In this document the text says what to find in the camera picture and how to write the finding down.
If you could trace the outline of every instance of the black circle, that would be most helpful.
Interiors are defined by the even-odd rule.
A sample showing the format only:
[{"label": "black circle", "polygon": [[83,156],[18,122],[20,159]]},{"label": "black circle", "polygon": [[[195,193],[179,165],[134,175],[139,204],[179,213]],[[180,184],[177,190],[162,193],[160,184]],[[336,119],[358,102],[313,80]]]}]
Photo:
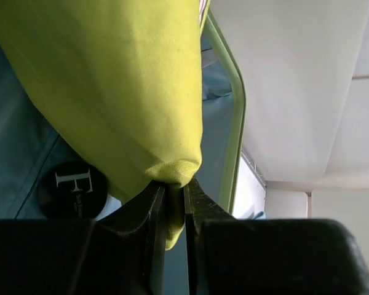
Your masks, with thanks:
[{"label": "black circle", "polygon": [[39,206],[48,218],[95,218],[107,199],[105,176],[80,161],[57,165],[37,188]]}]

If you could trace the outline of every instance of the green frame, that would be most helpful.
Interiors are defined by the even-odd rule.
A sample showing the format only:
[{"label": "green frame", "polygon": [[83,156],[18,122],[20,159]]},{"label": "green frame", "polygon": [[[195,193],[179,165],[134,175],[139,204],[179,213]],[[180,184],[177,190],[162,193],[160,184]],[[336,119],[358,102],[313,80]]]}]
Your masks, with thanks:
[{"label": "green frame", "polygon": [[239,67],[236,64],[211,11],[209,11],[207,15],[204,34],[208,38],[213,52],[223,65],[232,88],[233,110],[231,131],[227,144],[226,160],[224,163],[220,193],[218,197],[218,204],[227,212],[232,213],[245,120],[245,87]]}]

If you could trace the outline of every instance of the yellow garment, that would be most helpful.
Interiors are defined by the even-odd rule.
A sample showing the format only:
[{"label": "yellow garment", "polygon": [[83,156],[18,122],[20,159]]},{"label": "yellow garment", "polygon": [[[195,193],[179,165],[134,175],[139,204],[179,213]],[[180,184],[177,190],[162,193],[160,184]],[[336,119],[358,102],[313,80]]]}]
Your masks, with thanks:
[{"label": "yellow garment", "polygon": [[23,88],[123,202],[200,167],[199,37],[199,0],[0,0],[0,45]]}]

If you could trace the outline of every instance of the green rim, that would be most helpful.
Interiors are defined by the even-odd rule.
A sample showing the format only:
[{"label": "green rim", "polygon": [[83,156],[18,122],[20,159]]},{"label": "green rim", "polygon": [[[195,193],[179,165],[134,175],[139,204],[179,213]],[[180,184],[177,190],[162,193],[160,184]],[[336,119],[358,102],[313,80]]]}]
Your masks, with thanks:
[{"label": "green rim", "polygon": [[219,205],[229,213],[232,213],[245,119],[245,87],[238,65],[210,11],[207,15],[204,33],[214,53],[223,65],[232,88],[233,110],[231,132],[227,144],[227,156],[224,163],[218,199]]}]

